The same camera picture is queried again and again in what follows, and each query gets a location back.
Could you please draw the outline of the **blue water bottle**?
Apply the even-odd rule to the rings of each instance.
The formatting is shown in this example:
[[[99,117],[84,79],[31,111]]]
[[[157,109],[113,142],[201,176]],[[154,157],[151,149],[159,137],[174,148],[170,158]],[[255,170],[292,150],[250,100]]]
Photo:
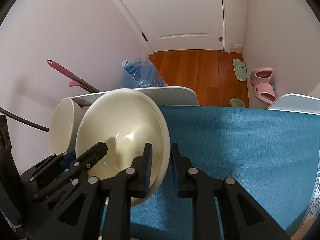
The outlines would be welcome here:
[[[121,63],[123,88],[166,87],[168,84],[149,59],[124,60]]]

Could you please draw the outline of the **pink slipper lower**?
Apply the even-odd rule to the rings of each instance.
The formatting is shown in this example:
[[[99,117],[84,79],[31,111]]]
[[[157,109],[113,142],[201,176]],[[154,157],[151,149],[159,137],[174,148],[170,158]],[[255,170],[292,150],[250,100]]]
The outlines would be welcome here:
[[[269,83],[258,83],[254,85],[253,93],[259,101],[267,105],[273,104],[277,99],[274,90]]]

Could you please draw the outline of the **pink slipper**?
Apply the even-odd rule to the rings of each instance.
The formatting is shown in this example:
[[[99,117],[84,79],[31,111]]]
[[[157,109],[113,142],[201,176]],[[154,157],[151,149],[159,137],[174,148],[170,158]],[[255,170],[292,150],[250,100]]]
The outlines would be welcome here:
[[[269,83],[258,83],[254,85],[253,93],[259,101],[267,105],[273,104],[277,99],[274,90]]]
[[[264,67],[254,69],[250,74],[250,84],[255,86],[260,83],[270,83],[273,75],[273,68]]]

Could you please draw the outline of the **green slipper upper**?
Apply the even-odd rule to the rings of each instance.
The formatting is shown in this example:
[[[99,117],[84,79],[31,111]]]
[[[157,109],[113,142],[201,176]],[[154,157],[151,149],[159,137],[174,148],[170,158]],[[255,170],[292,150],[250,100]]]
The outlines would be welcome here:
[[[247,68],[241,60],[233,59],[233,68],[235,76],[239,81],[247,81]]]

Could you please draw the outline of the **white door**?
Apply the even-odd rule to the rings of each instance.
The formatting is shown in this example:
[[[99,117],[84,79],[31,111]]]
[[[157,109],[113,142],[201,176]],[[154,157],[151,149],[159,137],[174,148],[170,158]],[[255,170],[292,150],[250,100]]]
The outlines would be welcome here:
[[[153,53],[168,50],[242,51],[247,0],[112,0]]]

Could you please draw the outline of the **black metal stand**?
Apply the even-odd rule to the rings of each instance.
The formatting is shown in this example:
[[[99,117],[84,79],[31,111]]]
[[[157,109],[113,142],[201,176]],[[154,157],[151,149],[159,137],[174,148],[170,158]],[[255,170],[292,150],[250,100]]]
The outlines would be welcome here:
[[[35,129],[38,129],[38,130],[41,130],[41,131],[44,131],[44,132],[49,132],[49,128],[44,127],[44,126],[41,126],[41,125],[36,124],[36,123],[34,123],[34,122],[31,122],[31,121],[29,121],[29,120],[26,120],[26,119],[24,119],[24,118],[22,118],[22,117],[20,117],[20,116],[17,116],[17,115],[15,115],[15,114],[13,114],[13,113],[11,113],[11,112],[3,109],[3,108],[0,108],[0,112],[1,112],[2,114],[4,114],[4,115],[6,115],[6,116],[8,116],[8,117],[10,117],[10,118],[12,118],[12,119],[14,119],[14,120],[17,121],[17,122],[20,122],[20,123],[22,123],[22,124],[25,124],[25,125],[27,125],[27,126],[30,126],[30,127],[32,127],[32,128],[35,128]]]

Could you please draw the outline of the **white ribbed bowl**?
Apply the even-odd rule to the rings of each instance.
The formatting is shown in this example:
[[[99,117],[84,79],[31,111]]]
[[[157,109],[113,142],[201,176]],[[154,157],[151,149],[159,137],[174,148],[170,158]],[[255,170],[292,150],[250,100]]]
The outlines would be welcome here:
[[[71,98],[64,98],[57,105],[48,132],[50,154],[60,155],[75,151],[76,135],[85,110]]]

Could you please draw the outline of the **pink slipper upper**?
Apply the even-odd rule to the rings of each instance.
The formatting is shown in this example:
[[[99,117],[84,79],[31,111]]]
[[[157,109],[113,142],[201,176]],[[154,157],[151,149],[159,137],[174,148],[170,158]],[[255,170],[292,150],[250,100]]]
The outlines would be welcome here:
[[[273,75],[273,68],[264,67],[254,69],[250,74],[250,84],[255,86],[260,83],[270,83]]]

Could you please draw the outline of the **green slipper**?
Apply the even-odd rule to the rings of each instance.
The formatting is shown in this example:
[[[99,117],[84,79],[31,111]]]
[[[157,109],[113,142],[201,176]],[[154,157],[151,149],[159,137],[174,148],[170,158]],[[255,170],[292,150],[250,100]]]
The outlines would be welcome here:
[[[239,81],[247,81],[247,68],[241,60],[233,59],[233,68],[235,76]]]
[[[232,107],[240,107],[240,108],[245,108],[245,104],[239,99],[239,98],[231,98],[230,104]]]

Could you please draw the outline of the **cream yellow bowl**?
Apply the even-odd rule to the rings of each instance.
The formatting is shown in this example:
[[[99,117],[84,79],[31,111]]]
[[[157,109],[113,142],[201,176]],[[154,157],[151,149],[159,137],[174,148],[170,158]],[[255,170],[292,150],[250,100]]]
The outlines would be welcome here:
[[[107,145],[107,154],[88,171],[100,180],[114,177],[129,168],[135,157],[152,144],[149,196],[160,187],[170,159],[170,137],[165,118],[155,102],[134,89],[107,92],[89,107],[76,136],[79,157],[98,142]]]

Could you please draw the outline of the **blue patterned tablecloth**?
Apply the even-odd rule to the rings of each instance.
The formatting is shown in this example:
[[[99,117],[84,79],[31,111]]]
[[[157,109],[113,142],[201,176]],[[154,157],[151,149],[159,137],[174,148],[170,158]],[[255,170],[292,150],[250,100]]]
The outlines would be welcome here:
[[[319,216],[319,116],[229,107],[162,106],[170,140],[192,165],[234,178],[292,236]],[[159,189],[131,208],[124,226],[105,220],[103,239],[191,239],[191,199],[168,171]]]

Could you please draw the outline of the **green slipper lower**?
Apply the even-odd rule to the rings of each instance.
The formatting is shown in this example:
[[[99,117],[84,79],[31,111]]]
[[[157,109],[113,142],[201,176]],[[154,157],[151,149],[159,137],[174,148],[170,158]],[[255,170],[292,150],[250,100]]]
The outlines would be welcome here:
[[[245,104],[239,99],[239,98],[231,98],[230,104],[232,107],[240,107],[240,108],[245,108]]]

